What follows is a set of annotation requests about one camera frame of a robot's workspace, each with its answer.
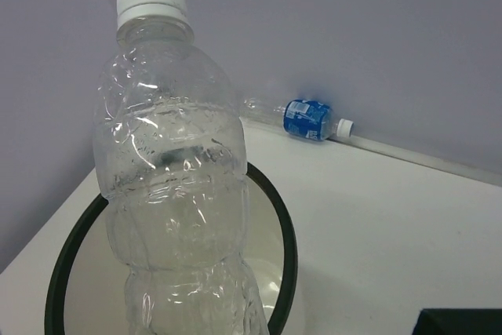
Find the clear crushed plastic bottle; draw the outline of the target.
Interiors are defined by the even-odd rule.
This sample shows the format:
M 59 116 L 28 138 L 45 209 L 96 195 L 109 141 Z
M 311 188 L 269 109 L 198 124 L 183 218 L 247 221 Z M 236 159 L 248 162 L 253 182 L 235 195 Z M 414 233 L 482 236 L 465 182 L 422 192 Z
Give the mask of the clear crushed plastic bottle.
M 245 262 L 247 158 L 237 93 L 194 45 L 185 0 L 116 0 L 93 154 L 107 236 L 129 268 L 131 334 L 265 334 Z

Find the white bin with black rim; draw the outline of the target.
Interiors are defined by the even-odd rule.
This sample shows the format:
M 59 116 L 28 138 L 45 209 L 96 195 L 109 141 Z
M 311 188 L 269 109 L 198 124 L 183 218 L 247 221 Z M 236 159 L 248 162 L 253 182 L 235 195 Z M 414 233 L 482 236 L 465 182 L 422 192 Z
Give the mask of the white bin with black rim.
M 249 230 L 244 252 L 253 269 L 272 334 L 302 334 L 305 314 L 298 285 L 296 236 L 272 182 L 248 166 Z M 45 302 L 46 334 L 125 334 L 128 268 L 111 252 L 107 201 L 97 195 L 72 228 L 56 261 Z

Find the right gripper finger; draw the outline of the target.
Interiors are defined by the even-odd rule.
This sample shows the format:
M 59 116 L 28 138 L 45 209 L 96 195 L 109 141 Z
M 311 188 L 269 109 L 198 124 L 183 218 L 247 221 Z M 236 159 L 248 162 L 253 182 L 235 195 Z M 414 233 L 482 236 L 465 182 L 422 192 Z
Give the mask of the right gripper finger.
M 487 334 L 501 334 L 500 309 L 427 308 L 413 328 L 413 335 Z

